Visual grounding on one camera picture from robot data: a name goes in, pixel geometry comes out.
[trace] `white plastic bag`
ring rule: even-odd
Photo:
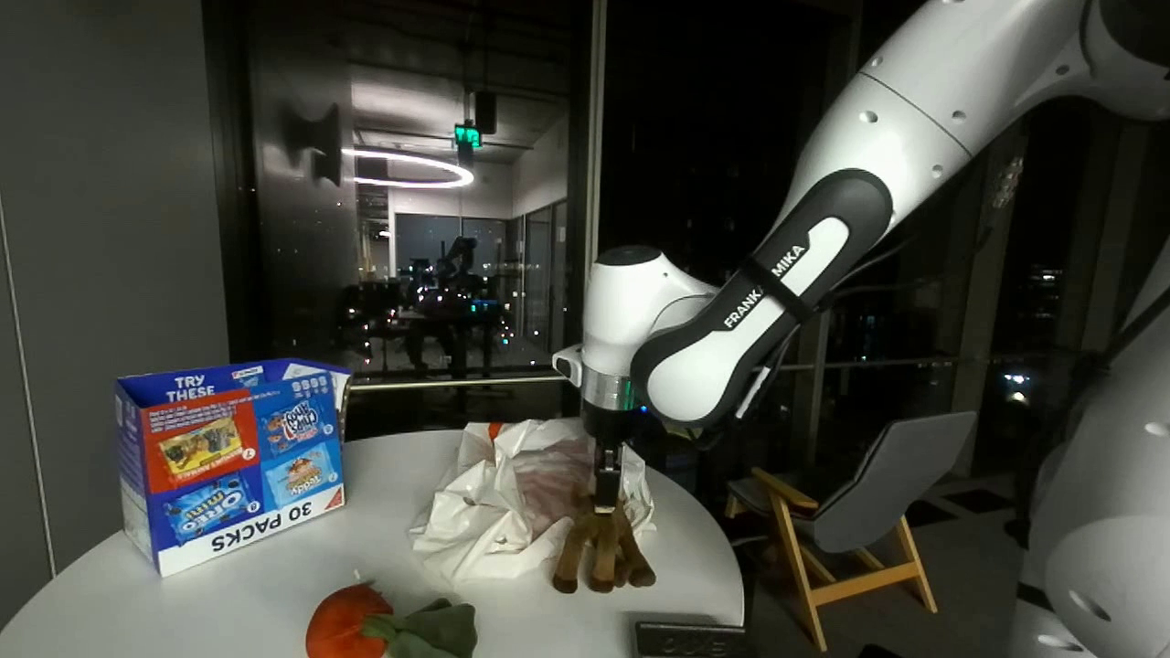
[[[497,438],[490,425],[469,425],[463,433],[452,480],[414,526],[414,551],[445,580],[519,576],[555,559],[594,482],[580,421],[523,421]],[[646,465],[628,447],[622,500],[633,528],[651,523]]]

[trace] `chair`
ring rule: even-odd
[[[973,408],[892,421],[856,473],[823,500],[790,480],[753,467],[753,480],[773,500],[774,533],[796,580],[796,617],[823,653],[829,644],[819,609],[839,599],[909,586],[928,612],[940,609],[907,509],[956,467],[973,425]],[[895,556],[879,559],[884,537],[892,537]],[[832,556],[856,556],[859,570],[848,576],[832,572],[825,566]]]

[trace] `blue box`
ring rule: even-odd
[[[343,509],[343,380],[296,358],[117,380],[122,510],[156,572]]]

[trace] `orange fruit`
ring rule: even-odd
[[[308,658],[384,658],[384,639],[366,637],[361,623],[366,617],[392,609],[394,606],[382,592],[374,592],[371,580],[335,587],[317,604],[316,617],[308,620]]]

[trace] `round white table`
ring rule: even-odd
[[[371,576],[394,609],[439,597],[475,606],[475,658],[628,658],[633,620],[743,623],[743,572],[708,510],[646,471],[656,526],[639,548],[651,587],[562,597],[550,572],[450,586],[421,572],[408,526],[450,471],[461,431],[346,447],[346,509],[174,576],[156,576],[124,533],[46,580],[0,633],[4,658],[300,658],[311,609]]]

